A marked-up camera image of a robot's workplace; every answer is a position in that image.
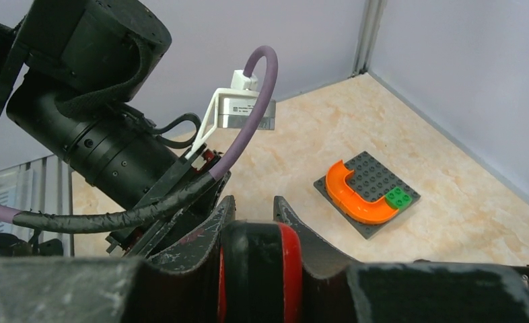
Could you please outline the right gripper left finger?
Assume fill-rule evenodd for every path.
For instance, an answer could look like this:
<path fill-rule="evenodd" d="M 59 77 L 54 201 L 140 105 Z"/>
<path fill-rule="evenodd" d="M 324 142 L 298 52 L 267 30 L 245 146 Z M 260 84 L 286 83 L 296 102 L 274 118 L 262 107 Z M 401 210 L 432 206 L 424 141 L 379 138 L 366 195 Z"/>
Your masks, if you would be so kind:
<path fill-rule="evenodd" d="M 225 196 L 150 260 L 0 257 L 0 322 L 216 322 L 219 231 L 235 215 Z"/>

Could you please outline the red black utility knife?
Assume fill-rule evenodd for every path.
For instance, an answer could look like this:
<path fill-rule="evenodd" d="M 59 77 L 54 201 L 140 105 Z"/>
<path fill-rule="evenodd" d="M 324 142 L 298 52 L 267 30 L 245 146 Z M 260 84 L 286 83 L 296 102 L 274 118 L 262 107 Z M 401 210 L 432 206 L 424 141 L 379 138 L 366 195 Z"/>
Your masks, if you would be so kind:
<path fill-rule="evenodd" d="M 302 248 L 279 222 L 237 220 L 221 231 L 219 322 L 301 322 Z"/>

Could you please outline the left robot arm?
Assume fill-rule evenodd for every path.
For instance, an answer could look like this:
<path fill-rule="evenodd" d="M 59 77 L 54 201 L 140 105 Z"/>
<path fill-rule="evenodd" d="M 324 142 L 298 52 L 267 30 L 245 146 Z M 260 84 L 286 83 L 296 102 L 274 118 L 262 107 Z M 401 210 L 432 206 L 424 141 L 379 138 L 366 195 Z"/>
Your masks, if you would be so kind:
<path fill-rule="evenodd" d="M 0 204 L 0 223 L 37 233 L 105 231 L 111 248 L 151 256 L 209 217 L 226 179 L 183 209 L 136 212 L 184 192 L 219 161 L 192 139 L 165 139 L 166 127 L 129 105 L 171 42 L 140 1 L 34 1 L 17 26 L 0 24 L 0 116 L 123 208 L 121 216 L 68 219 Z"/>

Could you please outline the orange curved toy piece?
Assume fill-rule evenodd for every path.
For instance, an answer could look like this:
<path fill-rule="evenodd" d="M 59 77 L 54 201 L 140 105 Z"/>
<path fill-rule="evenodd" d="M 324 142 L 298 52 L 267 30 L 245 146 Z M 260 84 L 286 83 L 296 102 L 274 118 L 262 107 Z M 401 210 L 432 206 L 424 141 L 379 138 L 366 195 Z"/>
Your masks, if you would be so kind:
<path fill-rule="evenodd" d="M 346 215 L 352 219 L 368 225 L 379 225 L 390 221 L 398 215 L 399 210 L 393 209 L 385 197 L 375 202 L 364 200 L 359 193 L 355 192 L 348 184 L 347 179 L 354 175 L 339 160 L 333 164 L 325 176 L 325 188 L 330 200 Z"/>

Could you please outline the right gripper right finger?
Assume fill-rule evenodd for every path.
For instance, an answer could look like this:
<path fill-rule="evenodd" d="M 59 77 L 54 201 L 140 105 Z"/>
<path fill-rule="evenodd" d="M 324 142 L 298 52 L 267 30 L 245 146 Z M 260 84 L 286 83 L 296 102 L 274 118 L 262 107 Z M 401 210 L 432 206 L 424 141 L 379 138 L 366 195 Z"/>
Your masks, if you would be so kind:
<path fill-rule="evenodd" d="M 304 322 L 529 322 L 529 266 L 360 262 L 276 196 L 273 217 L 302 247 Z"/>

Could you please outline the green toy brick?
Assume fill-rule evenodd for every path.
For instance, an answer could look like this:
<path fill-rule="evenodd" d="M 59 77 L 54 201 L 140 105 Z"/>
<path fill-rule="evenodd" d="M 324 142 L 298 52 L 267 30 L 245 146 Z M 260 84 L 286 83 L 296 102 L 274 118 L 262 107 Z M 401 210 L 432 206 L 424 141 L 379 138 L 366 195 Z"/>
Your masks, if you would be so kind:
<path fill-rule="evenodd" d="M 387 205 L 396 210 L 406 209 L 412 202 L 411 195 L 406 193 L 401 187 L 396 186 L 385 194 Z"/>

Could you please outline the grey toy brick baseplate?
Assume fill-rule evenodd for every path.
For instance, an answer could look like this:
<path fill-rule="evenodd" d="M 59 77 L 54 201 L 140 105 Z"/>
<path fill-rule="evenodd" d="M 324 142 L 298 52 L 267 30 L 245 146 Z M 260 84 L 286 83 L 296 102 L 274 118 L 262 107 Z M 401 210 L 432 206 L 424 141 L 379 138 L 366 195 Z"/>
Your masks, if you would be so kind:
<path fill-rule="evenodd" d="M 406 193 L 411 195 L 413 202 L 403 210 L 399 210 L 398 215 L 390 221 L 379 225 L 368 225 L 360 223 L 340 210 L 328 196 L 325 188 L 325 176 L 314 181 L 314 188 L 365 238 L 370 239 L 376 235 L 384 226 L 394 221 L 401 213 L 412 207 L 421 195 L 411 188 L 405 181 L 400 179 L 394 172 L 389 170 L 384 164 L 379 162 L 367 151 L 352 157 L 348 161 L 343 161 L 344 165 L 355 173 L 347 179 L 347 184 L 366 201 L 375 202 L 384 197 L 387 192 L 396 186 L 401 187 Z"/>

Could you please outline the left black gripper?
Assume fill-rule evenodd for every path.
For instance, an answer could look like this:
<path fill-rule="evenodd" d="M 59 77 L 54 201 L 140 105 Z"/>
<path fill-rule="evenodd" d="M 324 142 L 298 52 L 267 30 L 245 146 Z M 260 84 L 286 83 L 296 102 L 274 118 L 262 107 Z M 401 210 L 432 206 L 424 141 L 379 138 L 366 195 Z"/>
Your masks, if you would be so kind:
<path fill-rule="evenodd" d="M 108 234 L 107 253 L 113 257 L 152 258 L 204 222 L 214 210 L 230 174 L 226 174 L 191 198 L 195 180 L 204 178 L 222 157 L 214 149 L 200 149 L 192 159 L 184 155 L 141 195 L 134 208 L 154 207 L 144 223 Z"/>

